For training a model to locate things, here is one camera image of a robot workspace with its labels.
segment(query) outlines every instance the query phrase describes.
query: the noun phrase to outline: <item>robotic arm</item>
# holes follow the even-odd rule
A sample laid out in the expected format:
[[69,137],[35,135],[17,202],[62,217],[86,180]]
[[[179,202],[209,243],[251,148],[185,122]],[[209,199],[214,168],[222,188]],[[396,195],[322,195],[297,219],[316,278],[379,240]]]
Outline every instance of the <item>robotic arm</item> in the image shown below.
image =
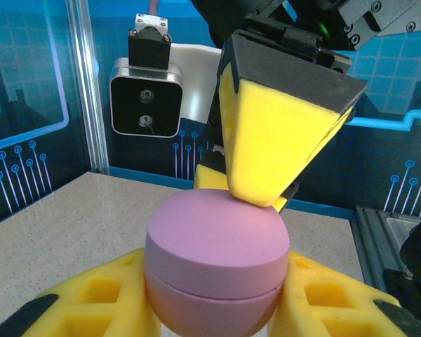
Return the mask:
[[416,0],[289,1],[296,18],[281,1],[192,3],[216,44],[225,41],[207,130],[225,162],[205,154],[195,187],[218,185],[278,211],[366,89],[346,75],[349,58],[331,49],[355,51],[378,34],[421,29]]

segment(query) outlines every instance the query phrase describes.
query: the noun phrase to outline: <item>green light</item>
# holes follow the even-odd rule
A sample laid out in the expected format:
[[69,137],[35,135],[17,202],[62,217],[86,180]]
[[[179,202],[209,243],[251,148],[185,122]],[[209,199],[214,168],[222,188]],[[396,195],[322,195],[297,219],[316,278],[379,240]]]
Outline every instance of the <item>green light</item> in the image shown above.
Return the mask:
[[318,22],[318,26],[320,26],[321,31],[323,32],[324,36],[329,39],[330,36],[329,36],[329,32],[326,26],[322,22]]

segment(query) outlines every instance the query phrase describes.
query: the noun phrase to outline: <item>gray countertop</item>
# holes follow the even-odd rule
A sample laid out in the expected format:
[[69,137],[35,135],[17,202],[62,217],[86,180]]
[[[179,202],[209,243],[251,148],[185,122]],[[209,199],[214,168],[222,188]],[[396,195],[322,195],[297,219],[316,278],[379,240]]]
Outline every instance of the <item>gray countertop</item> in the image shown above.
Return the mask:
[[[44,289],[143,247],[149,217],[175,191],[86,173],[1,222],[0,323]],[[347,220],[281,216],[293,250],[363,281]]]

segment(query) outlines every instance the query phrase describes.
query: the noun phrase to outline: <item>yellow foam block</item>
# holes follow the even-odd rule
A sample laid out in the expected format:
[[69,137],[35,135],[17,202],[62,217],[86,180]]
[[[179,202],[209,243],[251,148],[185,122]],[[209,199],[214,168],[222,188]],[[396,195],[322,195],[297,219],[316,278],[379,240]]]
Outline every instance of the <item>yellow foam block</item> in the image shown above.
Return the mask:
[[376,307],[394,297],[290,252],[288,274],[269,337],[406,337]]
[[351,112],[340,115],[245,79],[235,93],[230,64],[219,96],[229,189],[258,206],[278,199]]
[[[194,188],[215,188],[217,190],[229,190],[227,176],[210,167],[198,164],[195,171]],[[272,206],[280,212],[287,203],[287,199],[280,196]]]
[[40,296],[59,299],[24,337],[156,337],[161,322],[145,295],[143,249],[84,272]]

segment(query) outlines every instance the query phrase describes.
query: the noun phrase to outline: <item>pink cylinder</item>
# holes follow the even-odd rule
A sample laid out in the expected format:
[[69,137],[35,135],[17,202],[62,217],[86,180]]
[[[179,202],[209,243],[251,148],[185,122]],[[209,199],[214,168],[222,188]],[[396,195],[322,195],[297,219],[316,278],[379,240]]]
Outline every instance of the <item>pink cylinder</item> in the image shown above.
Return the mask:
[[272,207],[224,190],[173,194],[149,222],[148,299],[181,336],[251,336],[274,311],[289,246]]

